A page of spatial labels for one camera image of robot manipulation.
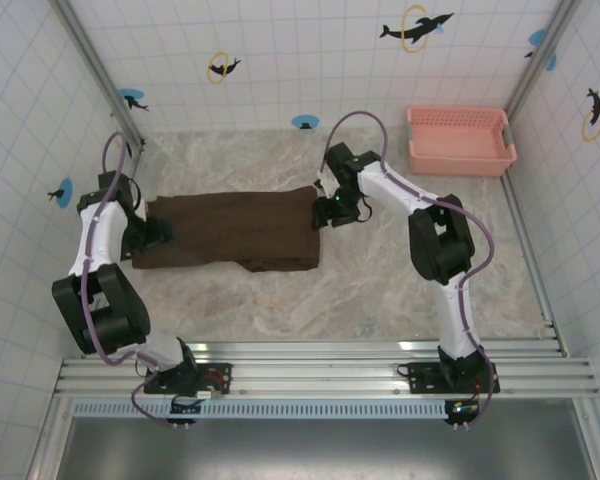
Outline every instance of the plastic basket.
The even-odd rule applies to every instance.
[[[499,177],[517,158],[498,108],[411,107],[407,120],[412,173]]]

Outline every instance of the brown towel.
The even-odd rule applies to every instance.
[[[175,240],[133,257],[138,269],[236,262],[251,272],[310,270],[320,261],[313,187],[158,197],[149,215],[171,221]]]

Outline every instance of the yellow ring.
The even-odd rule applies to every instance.
[[[600,131],[596,133],[593,137],[587,137],[587,121],[593,116],[593,112],[589,112],[585,115],[584,120],[582,120],[582,139],[585,142],[593,142],[596,138],[600,136]]]
[[[224,70],[222,72],[222,77],[220,77],[219,80],[217,80],[217,81],[214,82],[213,80],[211,80],[211,66],[213,65],[213,62],[215,62],[216,58],[218,58],[220,56],[224,57]],[[228,68],[229,68],[229,55],[227,55],[226,52],[218,52],[209,61],[209,66],[207,67],[207,78],[214,85],[222,83],[222,81],[224,80],[224,78],[227,76],[227,69]]]
[[[426,34],[424,36],[424,43],[422,44],[422,46],[420,48],[416,48],[415,50],[411,50],[407,44],[404,41],[404,24],[405,21],[407,20],[407,15],[409,15],[409,13],[411,12],[411,10],[415,10],[418,9],[420,10],[422,13],[427,13],[427,9],[424,8],[422,5],[411,5],[409,8],[407,8],[407,10],[404,12],[404,15],[402,16],[402,23],[400,24],[400,38],[402,39],[402,48],[405,52],[407,53],[418,53],[419,51],[421,51],[424,47],[427,46],[427,42],[429,41],[429,34]]]

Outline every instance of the gray floor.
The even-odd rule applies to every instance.
[[[78,419],[67,480],[586,480],[570,402],[499,400],[469,433],[442,420]]]
[[[536,337],[542,319],[499,179],[411,176],[403,129],[390,129],[388,162],[431,192],[456,194],[497,245],[472,280],[483,337]],[[316,178],[327,132],[209,132],[148,143],[136,178],[147,198],[225,191],[284,191]],[[344,129],[354,153],[380,151],[377,128]],[[373,218],[321,231],[321,263],[295,273],[248,273],[235,264],[125,270],[154,326],[187,341],[430,339],[438,332],[432,292],[409,258],[406,218],[371,200]],[[486,242],[473,229],[477,263]]]

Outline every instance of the marble floor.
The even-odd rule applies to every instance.
[[[166,134],[148,142],[136,180],[143,196],[284,191],[311,184],[328,132],[321,130]],[[494,262],[472,280],[478,333],[536,337],[542,318],[498,179],[412,176],[403,129],[389,129],[388,162],[423,188],[456,194],[496,240]],[[341,129],[354,153],[381,147],[377,128]],[[437,337],[433,294],[409,258],[406,219],[370,203],[366,224],[321,231],[319,268],[249,273],[232,263],[124,269],[154,326],[186,341],[409,340]],[[472,229],[474,264],[486,241]]]

